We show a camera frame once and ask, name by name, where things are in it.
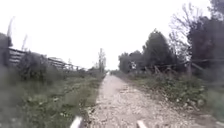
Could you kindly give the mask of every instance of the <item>grass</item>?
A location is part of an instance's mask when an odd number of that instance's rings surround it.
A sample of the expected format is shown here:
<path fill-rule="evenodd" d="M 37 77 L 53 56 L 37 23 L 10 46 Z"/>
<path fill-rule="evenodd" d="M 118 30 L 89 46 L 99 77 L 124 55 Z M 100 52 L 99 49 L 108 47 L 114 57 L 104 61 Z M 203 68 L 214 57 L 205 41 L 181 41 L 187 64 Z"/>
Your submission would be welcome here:
<path fill-rule="evenodd" d="M 99 84 L 100 79 L 86 77 L 70 78 L 39 89 L 38 84 L 26 86 L 21 104 L 26 127 L 67 128 L 75 115 L 84 117 L 87 125 L 85 108 L 95 105 Z"/>

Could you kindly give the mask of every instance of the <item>green foliage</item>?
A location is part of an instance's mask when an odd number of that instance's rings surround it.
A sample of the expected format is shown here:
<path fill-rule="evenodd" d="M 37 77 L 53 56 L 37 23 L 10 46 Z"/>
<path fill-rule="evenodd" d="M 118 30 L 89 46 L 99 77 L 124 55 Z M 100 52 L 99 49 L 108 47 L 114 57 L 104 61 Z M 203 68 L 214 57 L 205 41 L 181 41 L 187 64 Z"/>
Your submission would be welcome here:
<path fill-rule="evenodd" d="M 204 84 L 197 78 L 189 79 L 186 76 L 174 78 L 163 75 L 157 77 L 156 81 L 155 87 L 163 90 L 170 101 L 202 107 L 197 104 L 198 101 L 204 102 L 206 100 Z"/>
<path fill-rule="evenodd" d="M 17 69 L 23 80 L 44 81 L 47 72 L 47 59 L 41 55 L 27 52 L 20 60 Z"/>
<path fill-rule="evenodd" d="M 143 58 L 146 67 L 152 68 L 156 65 L 172 64 L 172 56 L 172 52 L 163 34 L 157 30 L 153 31 L 146 41 L 145 46 L 143 46 Z"/>
<path fill-rule="evenodd" d="M 87 125 L 86 108 L 95 105 L 100 81 L 94 77 L 71 78 L 36 93 L 29 86 L 22 103 L 24 125 L 27 128 L 65 128 L 77 115 L 84 117 Z"/>
<path fill-rule="evenodd" d="M 132 69 L 132 65 L 131 65 L 131 59 L 128 53 L 123 53 L 119 56 L 119 69 L 124 72 L 124 73 L 128 73 L 131 71 Z"/>

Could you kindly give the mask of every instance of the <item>fence post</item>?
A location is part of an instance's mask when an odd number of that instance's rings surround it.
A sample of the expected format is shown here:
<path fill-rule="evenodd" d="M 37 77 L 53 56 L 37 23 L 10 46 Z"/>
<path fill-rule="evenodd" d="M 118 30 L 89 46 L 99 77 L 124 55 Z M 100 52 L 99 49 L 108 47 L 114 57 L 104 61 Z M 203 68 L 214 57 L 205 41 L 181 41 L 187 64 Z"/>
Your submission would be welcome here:
<path fill-rule="evenodd" d="M 190 79 L 191 76 L 192 76 L 191 61 L 188 61 L 188 62 L 187 62 L 187 75 L 188 75 L 188 78 L 189 78 L 189 79 Z"/>

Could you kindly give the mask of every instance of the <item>vegetation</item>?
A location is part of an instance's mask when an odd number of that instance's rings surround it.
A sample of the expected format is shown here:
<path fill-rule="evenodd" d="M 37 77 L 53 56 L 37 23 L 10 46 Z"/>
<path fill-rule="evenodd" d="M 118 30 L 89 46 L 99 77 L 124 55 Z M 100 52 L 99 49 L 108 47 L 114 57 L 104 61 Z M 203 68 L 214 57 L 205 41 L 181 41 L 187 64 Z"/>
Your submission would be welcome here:
<path fill-rule="evenodd" d="M 223 90 L 224 3 L 211 0 L 211 4 L 211 17 L 191 4 L 183 5 L 184 15 L 173 16 L 169 38 L 155 29 L 142 52 L 119 56 L 119 69 L 132 80 L 147 81 L 145 85 L 172 102 L 210 108 L 222 120 L 224 104 L 217 99 L 223 94 L 217 90 Z"/>
<path fill-rule="evenodd" d="M 7 44 L 8 38 L 0 40 L 1 44 Z M 7 117 L 0 125 L 65 128 L 77 115 L 84 117 L 84 125 L 88 125 L 87 109 L 95 105 L 97 90 L 105 75 L 103 49 L 100 49 L 99 63 L 95 67 L 74 70 L 63 64 L 57 66 L 46 56 L 33 52 L 25 52 L 16 64 L 12 64 L 9 46 L 4 44 L 4 49 L 0 50 L 0 101 L 3 102 L 0 109 L 6 110 Z"/>
<path fill-rule="evenodd" d="M 85 77 L 70 78 L 39 91 L 28 86 L 22 102 L 26 127 L 65 128 L 75 116 L 84 117 L 84 123 L 88 125 L 86 109 L 95 105 L 99 85 L 100 79 Z"/>

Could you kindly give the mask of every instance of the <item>tree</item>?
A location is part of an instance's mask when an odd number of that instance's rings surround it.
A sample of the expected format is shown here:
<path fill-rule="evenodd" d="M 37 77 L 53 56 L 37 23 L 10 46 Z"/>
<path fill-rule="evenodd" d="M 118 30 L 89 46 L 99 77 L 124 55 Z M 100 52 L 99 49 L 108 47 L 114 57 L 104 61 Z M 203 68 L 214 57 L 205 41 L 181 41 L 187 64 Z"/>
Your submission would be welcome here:
<path fill-rule="evenodd" d="M 145 70 L 143 56 L 140 51 L 136 50 L 136 51 L 130 53 L 129 56 L 130 56 L 130 61 L 132 64 L 132 69 L 135 69 L 138 71 Z"/>
<path fill-rule="evenodd" d="M 131 58 L 128 53 L 122 53 L 119 57 L 119 69 L 124 73 L 129 73 L 132 69 Z"/>
<path fill-rule="evenodd" d="M 174 14 L 170 24 L 172 32 L 169 34 L 169 43 L 176 55 L 188 57 L 190 46 L 187 35 L 193 22 L 202 16 L 202 11 L 191 3 L 183 4 L 181 14 Z"/>
<path fill-rule="evenodd" d="M 104 73 L 106 67 L 106 56 L 102 48 L 100 48 L 98 64 L 100 73 Z"/>
<path fill-rule="evenodd" d="M 143 46 L 143 59 L 147 68 L 173 63 L 172 52 L 161 32 L 154 30 L 150 34 L 149 39 Z"/>
<path fill-rule="evenodd" d="M 193 22 L 188 34 L 190 43 L 189 53 L 191 60 L 208 60 L 205 62 L 195 62 L 203 68 L 209 68 L 209 60 L 224 59 L 223 44 L 224 24 L 217 18 L 200 17 L 198 21 Z"/>
<path fill-rule="evenodd" d="M 212 4 L 211 13 L 213 17 L 224 18 L 224 1 L 223 0 L 210 0 Z"/>

